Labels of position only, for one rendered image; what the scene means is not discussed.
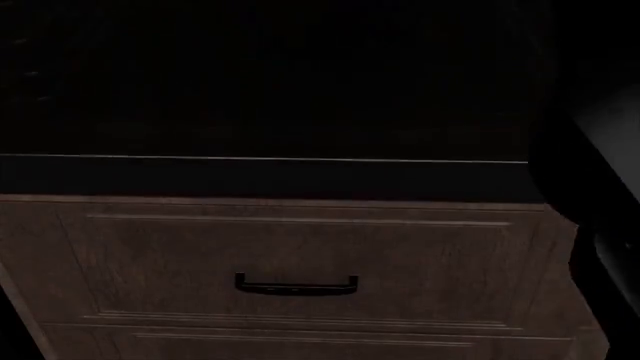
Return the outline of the black open oven door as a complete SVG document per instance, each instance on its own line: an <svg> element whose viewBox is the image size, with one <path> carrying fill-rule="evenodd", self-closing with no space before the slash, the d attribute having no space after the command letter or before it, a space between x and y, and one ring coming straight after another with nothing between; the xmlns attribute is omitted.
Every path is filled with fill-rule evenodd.
<svg viewBox="0 0 640 360"><path fill-rule="evenodd" d="M589 234L594 260L572 267L583 296L640 320L640 83L555 107L528 166L546 203Z"/></svg>

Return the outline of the dark brown wooden drawer cabinet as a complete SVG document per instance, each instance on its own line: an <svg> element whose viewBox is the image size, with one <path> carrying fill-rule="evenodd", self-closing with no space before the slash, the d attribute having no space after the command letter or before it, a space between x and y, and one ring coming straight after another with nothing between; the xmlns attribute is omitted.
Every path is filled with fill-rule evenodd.
<svg viewBox="0 0 640 360"><path fill-rule="evenodd" d="M354 326L238 320L202 323L101 317L97 314L93 296L58 216L64 206L82 204L536 210L543 213L535 237L540 249L537 281L528 285L526 304L504 328ZM44 332L44 327L49 324L570 338L573 343L564 360L602 360L607 352L607 341L568 273L575 232L573 224L544 204L1 195L0 286L47 360L58 360Z"/></svg>

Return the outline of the brown wooden drawer front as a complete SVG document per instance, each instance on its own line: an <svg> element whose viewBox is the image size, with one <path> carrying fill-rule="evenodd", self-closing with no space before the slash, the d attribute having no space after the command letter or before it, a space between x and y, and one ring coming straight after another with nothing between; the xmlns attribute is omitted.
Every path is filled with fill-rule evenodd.
<svg viewBox="0 0 640 360"><path fill-rule="evenodd" d="M504 328L537 281L541 211L74 205L58 212L101 317ZM265 296L246 281L346 284Z"/></svg>
<svg viewBox="0 0 640 360"><path fill-rule="evenodd" d="M49 324L58 360L564 360L570 338Z"/></svg>

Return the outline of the black countertop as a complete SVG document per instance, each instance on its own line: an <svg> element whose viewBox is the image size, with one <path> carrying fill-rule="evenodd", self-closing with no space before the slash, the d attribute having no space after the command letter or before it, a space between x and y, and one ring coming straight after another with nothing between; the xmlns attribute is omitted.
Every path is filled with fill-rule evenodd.
<svg viewBox="0 0 640 360"><path fill-rule="evenodd" d="M551 0L0 0L0 194L541 203Z"/></svg>

